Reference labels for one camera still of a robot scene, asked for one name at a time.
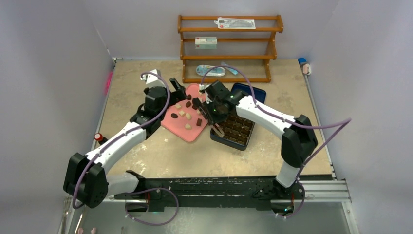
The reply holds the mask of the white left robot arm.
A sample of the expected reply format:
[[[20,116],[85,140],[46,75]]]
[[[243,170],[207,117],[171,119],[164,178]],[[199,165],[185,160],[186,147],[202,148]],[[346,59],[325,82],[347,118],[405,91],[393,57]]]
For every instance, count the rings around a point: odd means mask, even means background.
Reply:
[[[146,80],[145,101],[127,124],[112,138],[85,155],[75,153],[68,162],[63,190],[73,197],[72,207],[97,207],[110,190],[115,194],[127,193],[132,199],[145,194],[145,186],[138,178],[126,175],[119,186],[109,182],[107,172],[127,152],[147,140],[161,126],[166,110],[185,100],[186,88],[175,78],[170,78],[175,88],[171,92],[159,79]]]

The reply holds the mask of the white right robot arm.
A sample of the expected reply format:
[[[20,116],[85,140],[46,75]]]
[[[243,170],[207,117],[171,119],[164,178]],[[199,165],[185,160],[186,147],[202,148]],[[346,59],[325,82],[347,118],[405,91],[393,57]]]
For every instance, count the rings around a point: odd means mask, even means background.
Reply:
[[[239,89],[232,92],[219,80],[210,85],[200,84],[199,92],[205,94],[206,99],[204,102],[194,99],[194,104],[217,135],[224,136],[224,130],[219,124],[233,115],[264,127],[281,141],[283,163],[276,175],[273,191],[279,198],[290,195],[304,160],[318,145],[309,118],[278,112],[257,101],[253,92]]]

